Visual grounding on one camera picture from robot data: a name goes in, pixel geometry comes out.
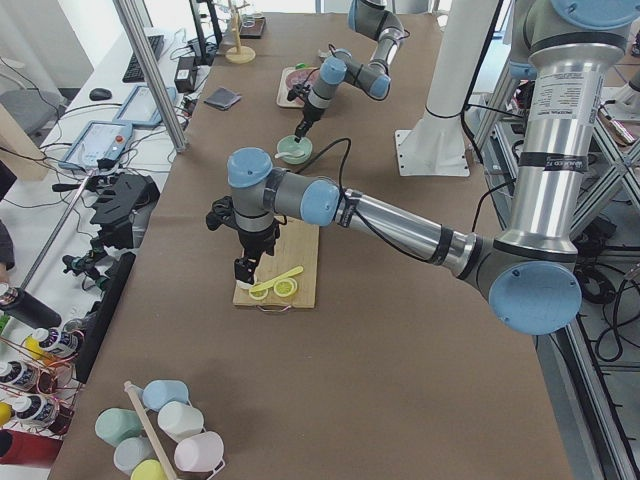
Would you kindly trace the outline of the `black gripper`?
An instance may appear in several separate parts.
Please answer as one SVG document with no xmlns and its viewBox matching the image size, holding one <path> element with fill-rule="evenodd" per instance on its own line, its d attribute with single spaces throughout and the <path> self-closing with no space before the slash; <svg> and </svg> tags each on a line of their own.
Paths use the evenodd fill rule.
<svg viewBox="0 0 640 480">
<path fill-rule="evenodd" d="M 255 280 L 256 260 L 264 253 L 273 256 L 276 241 L 280 237 L 280 223 L 270 212 L 256 218 L 243 216 L 235 210 L 231 196 L 213 202 L 205 223 L 210 231 L 224 225 L 238 233 L 245 257 L 234 260 L 234 275 L 237 281 L 243 283 Z"/>
<path fill-rule="evenodd" d="M 303 118 L 294 132 L 294 141 L 299 143 L 302 138 L 306 137 L 314 123 L 321 119 L 325 108 L 323 107 L 324 100 L 309 85 L 295 84 L 287 94 L 288 101 L 294 99 L 303 101 Z"/>
</svg>

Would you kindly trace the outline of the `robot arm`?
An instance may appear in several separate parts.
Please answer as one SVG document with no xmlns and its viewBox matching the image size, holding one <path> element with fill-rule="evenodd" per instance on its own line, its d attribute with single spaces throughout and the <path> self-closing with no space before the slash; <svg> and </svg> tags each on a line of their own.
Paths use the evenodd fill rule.
<svg viewBox="0 0 640 480">
<path fill-rule="evenodd" d="M 354 32 L 375 41 L 376 49 L 370 60 L 362 63 L 350 51 L 332 47 L 314 82 L 302 81 L 289 90 L 289 101 L 295 98 L 303 101 L 303 119 L 296 126 L 295 142 L 300 142 L 321 119 L 341 84 L 350 84 L 376 101 L 384 100 L 389 93 L 390 65 L 408 37 L 402 22 L 386 9 L 384 1 L 354 1 L 348 13 L 348 24 Z"/>
<path fill-rule="evenodd" d="M 464 113 L 494 33 L 503 1 L 453 2 L 444 30 L 424 114 L 395 139 L 401 176 L 469 177 Z M 515 1 L 507 73 L 536 74 L 511 217 L 495 238 L 461 233 L 323 177 L 273 165 L 260 148 L 233 152 L 227 161 L 231 196 L 212 204 L 206 225 L 235 230 L 242 254 L 234 276 L 253 285 L 263 254 L 275 253 L 279 217 L 325 227 L 331 223 L 375 235 L 400 253 L 448 269 L 475 288 L 506 326 L 528 335 L 557 331 L 582 304 L 573 273 L 577 250 L 570 227 L 607 71 L 624 55 L 639 1 Z M 351 1 L 349 28 L 376 42 L 364 63 L 348 49 L 330 46 L 319 79 L 303 95 L 299 143 L 328 110 L 338 87 L 354 86 L 375 101 L 391 88 L 390 67 L 410 33 L 387 1 Z"/>
</svg>

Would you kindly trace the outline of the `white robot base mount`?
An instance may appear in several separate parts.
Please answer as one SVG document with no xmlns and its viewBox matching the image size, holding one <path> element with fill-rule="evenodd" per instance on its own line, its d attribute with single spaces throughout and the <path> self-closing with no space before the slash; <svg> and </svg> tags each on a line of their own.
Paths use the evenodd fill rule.
<svg viewBox="0 0 640 480">
<path fill-rule="evenodd" d="M 470 174 L 465 156 L 463 111 L 501 8 L 499 0 L 452 3 L 424 114 L 412 129 L 395 132 L 402 176 Z"/>
</svg>

